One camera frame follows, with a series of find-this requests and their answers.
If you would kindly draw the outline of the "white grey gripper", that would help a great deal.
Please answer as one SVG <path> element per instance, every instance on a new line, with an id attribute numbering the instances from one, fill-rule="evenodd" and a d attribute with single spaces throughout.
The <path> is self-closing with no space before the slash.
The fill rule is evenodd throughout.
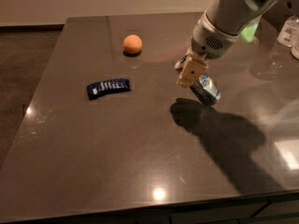
<path id="1" fill-rule="evenodd" d="M 204 13 L 193 29 L 191 49 L 198 55 L 205 55 L 208 60 L 215 60 L 223 56 L 238 38 L 239 35 L 218 30 Z M 189 88 L 207 69 L 207 63 L 185 55 L 176 63 L 177 84 Z"/>

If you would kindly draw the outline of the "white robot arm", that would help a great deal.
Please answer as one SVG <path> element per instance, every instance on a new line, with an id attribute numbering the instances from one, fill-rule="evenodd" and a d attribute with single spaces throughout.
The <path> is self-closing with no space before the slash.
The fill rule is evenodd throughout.
<path id="1" fill-rule="evenodd" d="M 299 14 L 299 0 L 213 0 L 194 26 L 186 55 L 176 63 L 177 84 L 194 84 L 207 70 L 207 62 L 226 53 L 244 28 L 275 3 Z"/>

